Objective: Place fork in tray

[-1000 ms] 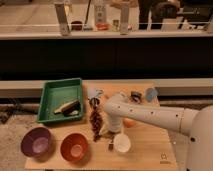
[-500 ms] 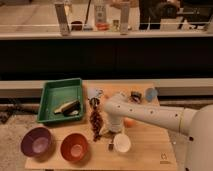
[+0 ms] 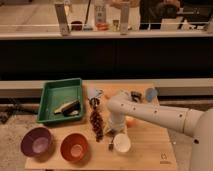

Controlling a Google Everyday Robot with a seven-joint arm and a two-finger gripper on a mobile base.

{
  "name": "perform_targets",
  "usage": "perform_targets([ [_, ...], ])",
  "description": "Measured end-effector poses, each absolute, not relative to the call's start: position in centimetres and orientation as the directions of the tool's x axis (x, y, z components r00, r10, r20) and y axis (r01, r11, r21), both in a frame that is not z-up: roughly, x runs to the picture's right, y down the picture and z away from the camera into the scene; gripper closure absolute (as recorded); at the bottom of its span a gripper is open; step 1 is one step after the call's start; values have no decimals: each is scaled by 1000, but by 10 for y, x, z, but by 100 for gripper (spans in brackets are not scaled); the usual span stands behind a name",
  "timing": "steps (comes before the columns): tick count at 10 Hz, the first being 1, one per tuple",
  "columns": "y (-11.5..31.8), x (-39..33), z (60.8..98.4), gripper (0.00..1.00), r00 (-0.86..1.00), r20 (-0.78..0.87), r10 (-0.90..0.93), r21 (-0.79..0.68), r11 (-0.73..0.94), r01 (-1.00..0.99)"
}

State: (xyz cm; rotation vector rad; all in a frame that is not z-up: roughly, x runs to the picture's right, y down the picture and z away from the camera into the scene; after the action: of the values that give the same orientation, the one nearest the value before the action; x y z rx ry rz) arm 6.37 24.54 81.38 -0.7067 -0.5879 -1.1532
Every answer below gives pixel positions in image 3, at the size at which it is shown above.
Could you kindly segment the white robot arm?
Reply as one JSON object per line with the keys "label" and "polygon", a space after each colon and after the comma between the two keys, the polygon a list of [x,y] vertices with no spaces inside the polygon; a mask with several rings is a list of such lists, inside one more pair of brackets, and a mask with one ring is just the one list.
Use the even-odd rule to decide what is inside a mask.
{"label": "white robot arm", "polygon": [[213,171],[213,108],[190,108],[136,103],[128,91],[120,91],[107,101],[109,123],[118,125],[131,116],[193,138],[189,171]]}

